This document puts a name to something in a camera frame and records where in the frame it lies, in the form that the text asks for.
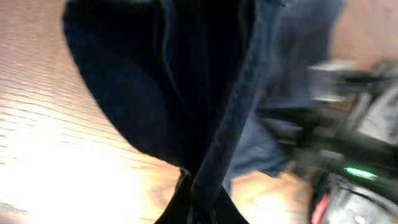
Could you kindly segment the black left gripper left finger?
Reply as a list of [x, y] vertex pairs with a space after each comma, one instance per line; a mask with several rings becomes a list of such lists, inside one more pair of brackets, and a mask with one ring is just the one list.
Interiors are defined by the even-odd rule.
[[154, 224], [192, 224], [192, 181], [190, 174], [180, 169], [175, 192], [161, 216]]

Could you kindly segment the dark blue denim shorts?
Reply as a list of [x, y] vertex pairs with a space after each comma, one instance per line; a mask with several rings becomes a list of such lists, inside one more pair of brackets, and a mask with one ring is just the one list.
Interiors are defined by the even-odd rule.
[[343, 1], [67, 1], [63, 31], [97, 104], [136, 149], [217, 186], [290, 156], [257, 114], [314, 108]]

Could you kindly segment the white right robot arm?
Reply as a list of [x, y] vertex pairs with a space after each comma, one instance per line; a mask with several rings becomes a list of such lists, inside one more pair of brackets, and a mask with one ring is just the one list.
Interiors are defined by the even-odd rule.
[[308, 68], [317, 108], [264, 108], [259, 114], [293, 149], [293, 173], [340, 175], [397, 200], [397, 63], [364, 71], [329, 60]]

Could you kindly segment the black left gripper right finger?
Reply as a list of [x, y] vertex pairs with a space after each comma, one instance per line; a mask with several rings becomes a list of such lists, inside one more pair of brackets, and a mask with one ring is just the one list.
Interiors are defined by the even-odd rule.
[[249, 224], [240, 214], [224, 187], [220, 188], [214, 210], [217, 224]]

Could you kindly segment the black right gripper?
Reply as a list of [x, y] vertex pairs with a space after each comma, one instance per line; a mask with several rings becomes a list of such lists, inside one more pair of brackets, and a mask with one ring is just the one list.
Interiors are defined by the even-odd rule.
[[313, 166], [310, 141], [334, 135], [341, 123], [341, 113], [328, 108], [261, 108], [257, 113], [292, 156], [293, 174], [310, 172]]

